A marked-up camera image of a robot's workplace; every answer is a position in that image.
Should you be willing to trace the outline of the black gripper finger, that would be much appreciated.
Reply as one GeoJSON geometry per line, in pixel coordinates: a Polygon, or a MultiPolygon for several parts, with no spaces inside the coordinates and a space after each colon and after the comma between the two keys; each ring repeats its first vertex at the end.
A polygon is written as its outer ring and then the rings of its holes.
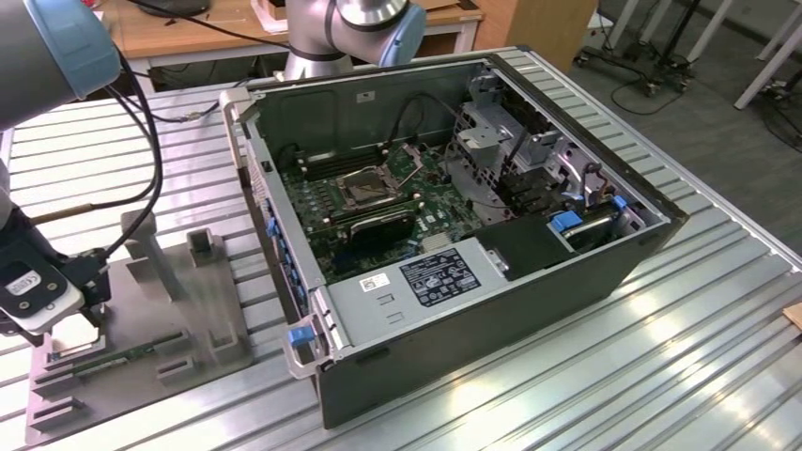
{"type": "Polygon", "coordinates": [[[113,298],[111,280],[107,274],[98,275],[82,288],[85,303],[81,315],[93,327],[102,329],[105,324],[103,304],[113,298]]]}
{"type": "Polygon", "coordinates": [[[0,333],[6,337],[23,338],[37,348],[45,344],[45,336],[30,333],[14,321],[3,321],[0,323],[0,333]]]}

